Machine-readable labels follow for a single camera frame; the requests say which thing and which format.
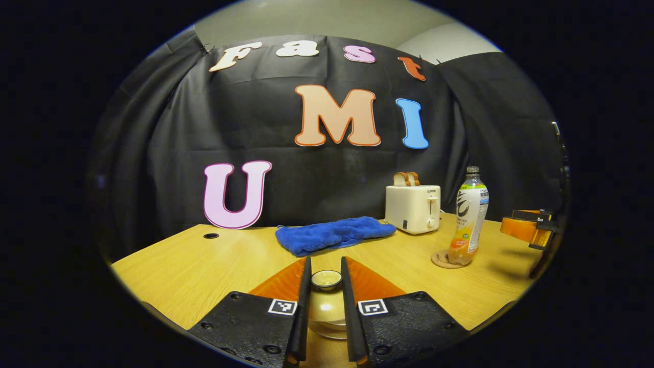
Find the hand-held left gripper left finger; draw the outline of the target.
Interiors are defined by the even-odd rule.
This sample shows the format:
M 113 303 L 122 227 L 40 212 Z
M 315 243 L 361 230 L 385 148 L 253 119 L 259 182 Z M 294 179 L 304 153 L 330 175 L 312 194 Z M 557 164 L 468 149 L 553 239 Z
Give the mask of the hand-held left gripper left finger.
M 229 292 L 194 324 L 190 335 L 257 367 L 306 361 L 312 263 L 304 257 L 250 292 Z

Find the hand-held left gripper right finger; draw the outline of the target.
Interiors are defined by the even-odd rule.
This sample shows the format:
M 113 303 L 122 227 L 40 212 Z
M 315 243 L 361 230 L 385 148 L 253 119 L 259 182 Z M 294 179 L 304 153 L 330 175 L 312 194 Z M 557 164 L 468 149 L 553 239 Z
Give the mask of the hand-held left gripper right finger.
M 469 331 L 425 291 L 406 292 L 342 257 L 348 358 L 357 366 L 423 366 Z

